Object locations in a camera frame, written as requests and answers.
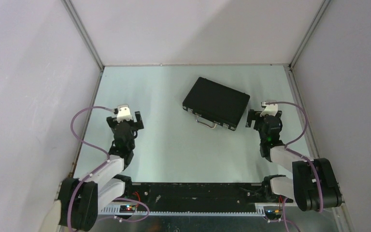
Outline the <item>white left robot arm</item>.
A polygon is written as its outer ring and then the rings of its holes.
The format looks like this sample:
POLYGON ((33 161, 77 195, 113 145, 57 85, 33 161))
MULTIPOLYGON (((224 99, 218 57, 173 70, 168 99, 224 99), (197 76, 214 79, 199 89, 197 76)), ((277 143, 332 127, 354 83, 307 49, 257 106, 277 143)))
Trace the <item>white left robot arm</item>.
POLYGON ((85 176, 67 177, 61 182, 57 199, 39 229, 41 232, 55 232, 58 226, 68 227, 72 232, 87 232, 95 225, 99 211, 114 199, 132 198, 131 179, 118 175, 131 163, 134 140, 138 130, 144 128, 140 112, 136 112, 135 117, 107 118, 114 135, 109 156, 85 176))

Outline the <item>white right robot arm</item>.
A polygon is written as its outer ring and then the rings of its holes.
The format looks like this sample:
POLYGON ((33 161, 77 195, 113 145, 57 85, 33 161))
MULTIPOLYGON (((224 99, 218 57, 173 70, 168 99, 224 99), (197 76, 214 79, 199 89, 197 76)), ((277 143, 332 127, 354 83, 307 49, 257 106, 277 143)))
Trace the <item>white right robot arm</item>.
POLYGON ((269 175, 260 183, 134 183, 155 213, 248 214, 258 203, 295 203, 302 211, 321 211, 343 203, 328 159, 291 151, 280 139, 282 111, 249 110, 246 126, 259 133, 260 155, 292 173, 269 175))

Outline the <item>black poker set case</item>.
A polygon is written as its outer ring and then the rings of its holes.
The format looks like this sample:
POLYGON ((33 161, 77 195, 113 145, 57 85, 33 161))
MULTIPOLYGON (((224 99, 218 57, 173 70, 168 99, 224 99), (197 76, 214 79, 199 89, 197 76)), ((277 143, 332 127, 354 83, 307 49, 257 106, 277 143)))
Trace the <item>black poker set case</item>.
POLYGON ((235 131, 248 106, 250 96, 241 91, 199 77, 182 102, 185 111, 196 119, 204 118, 214 125, 235 131))

